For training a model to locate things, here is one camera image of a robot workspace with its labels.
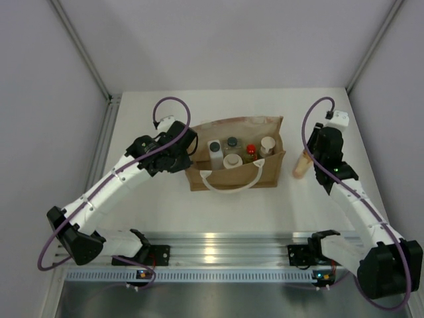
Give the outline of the orange bottle pink cap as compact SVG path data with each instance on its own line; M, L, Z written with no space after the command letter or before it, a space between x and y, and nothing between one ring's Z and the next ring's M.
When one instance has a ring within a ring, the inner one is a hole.
M302 179L312 165L312 158L310 157L306 149L303 149L293 168L292 176L296 179Z

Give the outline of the brown canvas tote bag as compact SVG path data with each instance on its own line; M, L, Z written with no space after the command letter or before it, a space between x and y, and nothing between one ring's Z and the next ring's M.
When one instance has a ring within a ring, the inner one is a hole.
M283 122L282 116L277 117L233 117L204 123L193 127L198 134L198 148L191 161L193 166L185 171L191 191L217 191L219 193L236 193L252 187L276 187L284 150L280 128ZM230 136L242 138L247 144L256 146L257 155L260 149L260 141L265 136L271 136L276 141L273 155L260 158L253 163L245 164L244 154L240 156L243 165L238 168L212 170L209 161L207 142L222 140Z

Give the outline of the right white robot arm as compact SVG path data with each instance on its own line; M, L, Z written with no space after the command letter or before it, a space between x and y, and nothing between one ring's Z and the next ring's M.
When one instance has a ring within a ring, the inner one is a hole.
M409 297L419 289L423 249L392 228L365 193L358 174L343 160L348 114L328 111L326 120L315 124L305 150L317 182L345 213L363 247L355 247L336 230L326 230L312 236L308 255L316 263L330 259L345 267L369 300Z

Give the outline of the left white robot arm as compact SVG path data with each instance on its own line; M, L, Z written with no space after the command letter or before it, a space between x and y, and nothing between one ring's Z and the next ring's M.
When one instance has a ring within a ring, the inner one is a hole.
M189 147L197 145L198 135L182 122L168 117L156 125L156 138L136 138L118 163L79 199L60 208L51 208L46 216L55 237L78 265L86 265L99 256L117 256L134 264L145 263L150 243L138 230L100 229L101 220L128 193L156 174L171 174L191 165Z

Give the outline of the white bottle dark cap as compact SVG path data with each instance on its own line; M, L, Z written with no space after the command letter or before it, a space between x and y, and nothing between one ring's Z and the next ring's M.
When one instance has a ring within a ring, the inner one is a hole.
M219 140L210 140L207 142L209 151L209 161L212 170L223 169L223 151Z

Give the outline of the round white jar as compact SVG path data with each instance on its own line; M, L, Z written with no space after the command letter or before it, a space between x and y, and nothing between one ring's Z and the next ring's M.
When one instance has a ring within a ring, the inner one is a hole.
M238 168L242 165L242 158L238 154L228 154L223 158L224 169Z

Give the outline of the clear bottle black cap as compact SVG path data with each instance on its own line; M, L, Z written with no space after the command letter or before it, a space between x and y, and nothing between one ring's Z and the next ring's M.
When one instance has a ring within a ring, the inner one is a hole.
M235 136L223 139L222 149L224 156L229 154L238 154L239 156L243 156L246 150L244 140Z

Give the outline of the yellow bottle red cap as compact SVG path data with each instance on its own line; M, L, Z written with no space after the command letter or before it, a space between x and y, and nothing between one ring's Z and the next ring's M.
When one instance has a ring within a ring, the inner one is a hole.
M258 159L258 155L256 151L256 146L254 144L247 144L245 153L244 153L244 159L243 159L244 163L245 164L253 163L257 159Z

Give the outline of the right aluminium frame post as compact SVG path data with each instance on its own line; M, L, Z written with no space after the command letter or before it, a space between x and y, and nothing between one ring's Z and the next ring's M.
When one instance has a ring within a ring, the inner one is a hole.
M405 5L405 0L395 0L392 1L390 9L385 14L382 22L378 25L376 32L374 33L371 42L367 46L363 56L360 59L360 63L355 67L354 73L350 77L345 90L347 95L350 95L355 86L357 85L359 79L361 78L363 72L367 68L368 64L372 60L379 46L381 45L384 37L392 26L393 22L399 15L399 12L402 10Z

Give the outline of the aluminium frame post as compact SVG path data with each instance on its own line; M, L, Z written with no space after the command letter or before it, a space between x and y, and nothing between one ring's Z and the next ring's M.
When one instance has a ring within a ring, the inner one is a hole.
M74 45L77 53L79 54L82 62L90 73L92 79L94 80L97 88L100 90L102 96L107 101L110 101L112 98L111 93L107 89L104 81L102 80L100 73L98 72L95 63L93 62L87 48L85 47L83 41L81 40L74 24L69 18L63 4L59 0L48 0L48 4L51 6L55 15L57 16L60 24L64 27L68 37L70 38L72 44Z
M402 10L405 5L405 0L395 0L392 1L390 9L385 14L382 22L378 25L376 32L374 33L371 42L367 46L363 56L360 59L360 63L355 67L354 73L350 77L345 90L347 95L350 95L355 86L357 85L359 79L361 78L363 72L367 68L368 64L372 60L379 46L381 45L384 37L392 26L393 22L399 15L399 12Z

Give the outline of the left aluminium frame post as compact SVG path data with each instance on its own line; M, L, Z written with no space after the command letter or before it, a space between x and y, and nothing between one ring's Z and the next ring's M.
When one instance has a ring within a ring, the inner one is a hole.
M98 72L95 63L93 62L87 48L85 47L83 41L81 40L74 24L69 18L63 4L59 0L48 0L48 4L51 6L55 15L57 16L60 24L64 27L68 37L70 38L72 44L74 45L77 53L79 54L82 62L90 73L92 79L94 80L97 88L100 90L102 96L107 101L110 101L112 98L111 93L107 89L104 81L102 80L100 73Z

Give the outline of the aluminium mounting rail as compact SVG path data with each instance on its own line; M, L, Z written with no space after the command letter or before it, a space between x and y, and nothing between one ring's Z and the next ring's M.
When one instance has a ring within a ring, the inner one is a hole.
M249 268L290 266L287 246L306 244L309 232L293 233L145 233L136 230L106 231L100 234L107 242L101 254L89 266L126 266L113 260L113 255L124 256L123 251L112 252L111 237L128 235L126 246L169 245L170 268Z

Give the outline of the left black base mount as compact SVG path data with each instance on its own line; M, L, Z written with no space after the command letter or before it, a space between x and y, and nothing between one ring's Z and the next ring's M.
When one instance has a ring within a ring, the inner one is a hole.
M145 266L168 266L170 259L169 245L144 245L133 257L119 256L119 258L136 262Z

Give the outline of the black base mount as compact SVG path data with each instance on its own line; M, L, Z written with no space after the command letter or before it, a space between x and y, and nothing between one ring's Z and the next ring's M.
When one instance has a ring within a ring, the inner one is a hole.
M317 264L315 257L306 244L291 244L287 246L290 266L306 270Z
M169 245L144 245L133 257L119 256L119 258L136 262L145 266L168 266L170 259Z

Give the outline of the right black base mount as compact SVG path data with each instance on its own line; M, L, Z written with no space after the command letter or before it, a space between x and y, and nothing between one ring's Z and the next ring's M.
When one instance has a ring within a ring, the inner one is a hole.
M306 270L317 264L315 257L306 244L291 244L287 246L290 266Z

